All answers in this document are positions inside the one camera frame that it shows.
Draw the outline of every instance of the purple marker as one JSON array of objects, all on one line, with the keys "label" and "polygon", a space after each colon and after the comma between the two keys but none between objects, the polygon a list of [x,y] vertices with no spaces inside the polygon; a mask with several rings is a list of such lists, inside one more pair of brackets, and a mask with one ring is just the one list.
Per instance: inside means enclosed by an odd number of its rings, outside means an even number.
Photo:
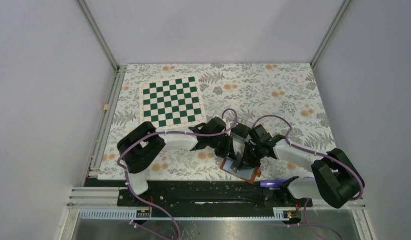
[{"label": "purple marker", "polygon": [[279,188],[286,181],[287,181],[286,179],[263,180],[263,181],[260,181],[260,187],[262,187],[262,188]]}]

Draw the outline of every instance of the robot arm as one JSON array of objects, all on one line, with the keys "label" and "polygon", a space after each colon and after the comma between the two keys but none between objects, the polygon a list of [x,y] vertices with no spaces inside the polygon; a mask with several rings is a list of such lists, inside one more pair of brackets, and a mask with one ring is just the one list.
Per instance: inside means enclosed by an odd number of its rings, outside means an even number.
[{"label": "robot arm", "polygon": [[[185,133],[217,134],[227,127],[224,120],[214,117],[208,123],[190,127]],[[151,122],[144,122],[119,141],[117,149],[122,154],[133,143],[154,132],[161,131]],[[149,137],[144,144],[135,146],[123,157],[130,185],[136,194],[142,194],[148,189],[145,170],[161,151],[171,149],[194,151],[210,146],[216,156],[232,161],[230,164],[232,174],[242,171],[251,172],[251,169],[260,167],[260,161],[264,157],[286,160],[312,172],[314,178],[297,178],[289,181],[288,190],[297,199],[322,198],[332,207],[340,208],[360,190],[356,179],[338,164],[326,157],[306,153],[290,146],[282,135],[272,137],[261,125],[250,129],[239,123],[232,132],[233,134],[207,137],[186,134],[161,134]],[[243,154],[235,153],[233,150],[233,135],[236,134],[242,135],[243,139],[249,139],[244,143]],[[328,155],[347,165],[360,177],[342,150],[334,148],[328,152]]]}]

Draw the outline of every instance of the wire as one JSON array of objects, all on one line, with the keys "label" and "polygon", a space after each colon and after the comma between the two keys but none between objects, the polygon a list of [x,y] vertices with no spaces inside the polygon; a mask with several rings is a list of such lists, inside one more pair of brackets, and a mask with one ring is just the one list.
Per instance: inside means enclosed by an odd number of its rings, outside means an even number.
[{"label": "wire", "polygon": [[[143,202],[143,203],[145,203],[145,204],[151,205],[151,206],[153,206],[153,207],[156,207],[156,208],[160,209],[163,213],[165,213],[165,214],[173,221],[174,225],[176,226],[177,239],[178,239],[178,240],[182,238],[182,235],[181,235],[181,229],[180,229],[180,227],[179,227],[179,224],[176,222],[175,218],[174,218],[168,211],[166,211],[164,208],[162,208],[161,206],[159,206],[159,205],[157,205],[157,204],[155,204],[155,203],[146,201],[146,200],[142,199],[141,197],[139,197],[139,196],[135,193],[135,191],[134,191],[134,190],[132,189],[132,187],[131,187],[131,184],[129,183],[128,169],[126,168],[125,165],[123,165],[123,164],[121,163],[121,161],[122,161],[123,157],[124,157],[130,150],[132,150],[135,146],[137,146],[138,144],[140,144],[141,142],[145,141],[146,139],[148,139],[148,138],[150,138],[150,137],[152,137],[152,136],[161,135],[161,134],[184,134],[184,135],[191,135],[191,136],[197,136],[197,137],[215,137],[215,136],[219,136],[219,135],[225,134],[225,133],[229,132],[231,129],[233,129],[234,127],[236,127],[236,126],[237,126],[237,121],[238,121],[237,112],[236,112],[234,109],[232,109],[232,108],[225,109],[225,110],[223,111],[223,113],[222,113],[222,116],[221,116],[222,118],[223,118],[224,114],[225,114],[227,111],[233,112],[235,119],[233,120],[233,124],[232,124],[228,129],[226,129],[226,130],[224,130],[224,131],[222,131],[222,132],[213,133],[213,134],[201,134],[201,133],[184,132],[184,131],[167,131],[167,132],[166,132],[166,131],[156,131],[156,132],[150,133],[150,134],[142,137],[141,139],[139,139],[138,141],[136,141],[134,144],[132,144],[131,146],[129,146],[124,152],[122,152],[122,153],[120,154],[120,156],[119,156],[118,159],[117,159],[117,165],[119,165],[120,167],[122,167],[122,168],[124,169],[124,177],[126,178],[126,185],[127,185],[127,188],[130,190],[130,192],[133,194],[133,196],[135,196],[135,198],[137,198],[139,201],[141,201],[141,202]],[[148,231],[148,232],[150,232],[150,233],[152,233],[152,234],[154,234],[154,235],[156,235],[156,236],[158,236],[158,237],[160,237],[160,238],[162,238],[162,239],[164,239],[164,240],[173,240],[173,239],[167,238],[167,237],[161,235],[160,233],[158,233],[158,232],[156,232],[156,231],[154,231],[154,230],[151,230],[151,229],[149,229],[149,228],[147,228],[147,227],[145,227],[145,226],[142,226],[142,225],[139,225],[139,224],[136,224],[136,223],[135,223],[134,226],[135,226],[135,227],[140,227],[140,228],[142,228],[142,229],[144,229],[144,230],[146,230],[146,231]]]},{"label": "wire", "polygon": [[343,167],[345,170],[347,170],[347,171],[356,179],[356,181],[357,181],[357,183],[358,183],[358,186],[359,186],[358,195],[355,196],[355,197],[353,197],[352,199],[350,199],[350,201],[358,200],[358,199],[360,199],[360,198],[362,197],[362,195],[363,195],[363,190],[364,190],[363,183],[362,183],[362,181],[360,180],[359,176],[358,176],[351,168],[349,168],[349,167],[348,167],[347,165],[345,165],[344,163],[340,162],[339,160],[337,160],[337,159],[335,159],[335,158],[333,158],[333,157],[331,157],[331,156],[329,156],[329,155],[327,155],[327,154],[325,154],[325,153],[321,153],[321,152],[317,152],[317,151],[315,152],[315,151],[309,150],[309,149],[307,149],[307,148],[301,147],[301,146],[299,146],[299,145],[296,145],[296,144],[290,142],[290,140],[289,140],[289,135],[290,135],[291,131],[293,130],[293,126],[292,126],[287,120],[285,120],[285,118],[283,118],[283,117],[281,117],[281,116],[277,116],[277,115],[264,115],[264,116],[259,117],[259,118],[254,122],[254,124],[252,125],[251,128],[254,128],[254,126],[256,126],[256,124],[257,124],[258,121],[260,121],[261,119],[266,118],[266,117],[278,118],[278,119],[284,121],[284,122],[288,125],[289,130],[288,130],[288,132],[286,132],[286,134],[285,134],[285,141],[286,141],[286,143],[289,144],[290,146],[292,146],[292,147],[294,147],[294,148],[296,148],[296,149],[298,149],[298,150],[301,150],[301,151],[303,151],[303,152],[309,153],[309,154],[316,154],[316,155],[319,155],[319,156],[321,156],[321,157],[325,157],[325,158],[327,158],[327,159],[330,159],[331,161],[337,163],[338,165],[340,165],[341,167]]},{"label": "wire", "polygon": [[344,240],[343,236],[338,231],[336,231],[334,228],[332,228],[328,225],[310,223],[309,222],[309,220],[307,219],[306,208],[307,208],[307,203],[309,203],[310,199],[311,198],[307,198],[307,200],[305,201],[305,204],[304,204],[303,212],[304,212],[304,220],[305,220],[306,223],[303,223],[303,224],[308,225],[310,230],[322,240],[327,240],[327,239],[325,237],[323,237],[322,235],[320,235],[312,226],[319,226],[319,227],[327,228],[327,229],[331,230],[332,232],[334,232],[336,235],[338,235],[339,239]]}]

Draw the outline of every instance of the gray leaf print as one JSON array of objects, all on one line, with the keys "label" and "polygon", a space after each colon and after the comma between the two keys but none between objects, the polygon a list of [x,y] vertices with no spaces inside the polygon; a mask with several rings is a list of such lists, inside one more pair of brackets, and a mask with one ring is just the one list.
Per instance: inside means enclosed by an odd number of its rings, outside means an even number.
[{"label": "gray leaf print", "polygon": [[322,127],[329,128],[329,119],[325,113],[319,112],[318,114],[316,114],[316,118],[320,120],[319,123]]},{"label": "gray leaf print", "polygon": [[223,89],[221,87],[217,86],[213,89],[213,93],[215,93],[216,95],[222,95]]},{"label": "gray leaf print", "polygon": [[314,90],[316,88],[316,83],[314,82],[309,82],[307,83],[307,85],[305,86],[306,89],[310,89],[310,90]]},{"label": "gray leaf print", "polygon": [[221,69],[221,68],[223,68],[223,67],[224,67],[224,65],[223,65],[223,64],[220,64],[220,63],[217,63],[217,64],[211,64],[211,67],[212,67],[212,68],[218,68],[218,69]]},{"label": "gray leaf print", "polygon": [[225,76],[223,76],[223,73],[220,73],[220,71],[218,73],[212,71],[211,73],[206,72],[204,75],[200,77],[200,79],[198,79],[198,81],[200,83],[213,84],[224,78]]},{"label": "gray leaf print", "polygon": [[199,89],[201,90],[201,92],[203,92],[204,90],[206,90],[206,88],[208,88],[209,85],[205,84],[205,83],[201,83],[199,85]]}]

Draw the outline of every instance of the table surface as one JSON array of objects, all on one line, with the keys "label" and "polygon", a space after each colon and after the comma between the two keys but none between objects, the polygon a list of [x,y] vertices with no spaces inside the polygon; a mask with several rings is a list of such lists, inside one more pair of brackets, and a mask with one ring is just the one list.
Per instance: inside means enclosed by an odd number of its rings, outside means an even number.
[{"label": "table surface", "polygon": [[[195,75],[199,81],[207,120],[216,108],[233,108],[254,122],[263,115],[279,115],[293,125],[290,139],[329,151],[335,147],[330,124],[309,63],[284,64],[129,64],[124,76],[101,166],[99,180],[123,180],[116,160],[116,144],[139,124],[139,84],[153,79]],[[276,118],[261,122],[273,136],[288,126]],[[219,169],[222,159],[207,147],[198,151],[161,152],[149,166],[148,180],[240,181]],[[258,180],[287,179],[312,174],[284,160],[263,158]]]}]

